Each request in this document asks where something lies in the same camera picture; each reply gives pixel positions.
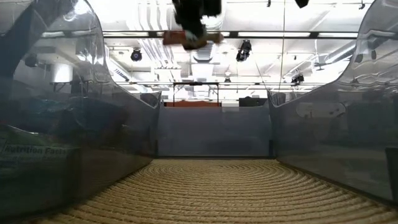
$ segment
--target jute mat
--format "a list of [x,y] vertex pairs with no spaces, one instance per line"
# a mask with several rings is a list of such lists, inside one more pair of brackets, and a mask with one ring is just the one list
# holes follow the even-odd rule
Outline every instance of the jute mat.
[[276,161],[155,160],[39,223],[398,223],[398,213]]

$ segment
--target cable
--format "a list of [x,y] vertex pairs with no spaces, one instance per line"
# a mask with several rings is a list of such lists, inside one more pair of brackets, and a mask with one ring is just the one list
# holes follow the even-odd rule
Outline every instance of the cable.
[[284,36],[282,37],[282,56],[280,61],[280,78],[278,92],[280,92],[280,83],[282,82],[282,71],[284,69],[284,55],[285,55],[285,23],[286,23],[286,0],[284,0]]

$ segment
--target clear plastic wall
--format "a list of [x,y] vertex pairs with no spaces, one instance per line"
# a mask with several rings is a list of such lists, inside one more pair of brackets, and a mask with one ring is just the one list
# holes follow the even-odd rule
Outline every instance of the clear plastic wall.
[[372,4],[337,81],[288,103],[269,92],[278,160],[397,201],[397,12]]
[[0,21],[0,220],[91,195],[156,150],[160,93],[113,82],[89,4],[22,5],[0,2],[18,11]]

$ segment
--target woven rope floor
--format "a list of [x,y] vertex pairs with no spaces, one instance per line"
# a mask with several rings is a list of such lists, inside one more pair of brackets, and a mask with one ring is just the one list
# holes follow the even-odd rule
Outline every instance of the woven rope floor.
[[276,161],[155,160],[39,223],[398,223],[398,212]]

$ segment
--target metal beam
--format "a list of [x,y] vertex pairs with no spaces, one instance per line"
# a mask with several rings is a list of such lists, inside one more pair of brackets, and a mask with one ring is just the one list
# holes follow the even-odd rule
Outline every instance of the metal beam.
[[[163,30],[104,30],[105,39],[158,39],[162,38]],[[328,31],[236,31],[223,30],[225,39],[329,39],[355,40],[357,32],[328,32]]]

